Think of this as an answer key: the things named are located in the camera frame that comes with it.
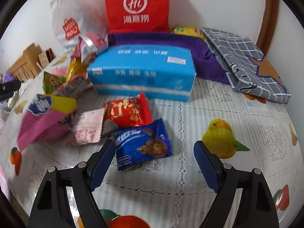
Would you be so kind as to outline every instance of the blue gripper pad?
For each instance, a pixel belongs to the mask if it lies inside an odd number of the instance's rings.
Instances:
[[[92,171],[92,181],[90,182],[89,189],[93,192],[97,187],[99,187],[108,171],[108,168],[112,162],[115,155],[115,142],[112,141],[104,154],[100,157],[99,161],[95,165]]]
[[[198,141],[195,142],[193,151],[194,157],[203,173],[208,187],[217,193],[220,189],[218,183],[218,173]]]

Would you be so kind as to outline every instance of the tissue box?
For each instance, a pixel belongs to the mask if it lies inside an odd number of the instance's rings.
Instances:
[[[196,72],[188,49],[166,45],[109,48],[88,67],[98,94],[189,101]]]

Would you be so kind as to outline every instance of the table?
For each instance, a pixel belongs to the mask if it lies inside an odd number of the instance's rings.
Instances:
[[[54,68],[53,63],[46,68],[47,72]],[[43,93],[42,79],[40,73],[17,105],[28,99],[25,110],[36,93]],[[78,112],[98,109],[104,102],[118,98],[87,90],[77,100]],[[304,166],[299,142],[292,145],[289,123],[293,132],[295,130],[284,105],[249,100],[242,93],[233,92],[230,86],[199,78],[195,81],[190,102],[148,99],[148,103],[153,119],[163,118],[165,122],[173,156],[149,161],[127,171],[118,171],[114,158],[101,187],[93,193],[100,209],[110,209],[121,216],[137,216],[151,228],[199,227],[215,193],[208,188],[200,172],[193,145],[202,138],[209,123],[220,118],[229,123],[235,138],[250,149],[236,152],[222,161],[240,170],[261,169],[273,196],[288,185],[289,205],[285,210],[278,210],[280,227],[287,227],[293,220],[304,203]],[[98,151],[104,140],[77,147],[62,146],[62,141],[33,143],[22,152],[20,174],[16,176],[10,163],[10,151],[17,147],[22,114],[11,112],[3,128],[0,164],[12,192],[30,214],[48,167],[74,167]],[[68,195],[77,223],[79,213],[71,188],[68,188]],[[240,197],[241,191],[237,190],[227,227],[233,224]]]

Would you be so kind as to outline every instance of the wooden headboard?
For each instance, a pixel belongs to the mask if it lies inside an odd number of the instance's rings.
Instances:
[[[6,71],[20,81],[35,78],[40,73],[38,55],[41,53],[40,47],[32,43],[23,51],[23,55]]]

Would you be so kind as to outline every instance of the green snack package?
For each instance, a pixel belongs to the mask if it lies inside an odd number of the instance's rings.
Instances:
[[[43,73],[43,91],[45,94],[52,94],[65,82],[65,77],[59,77],[48,72]]]

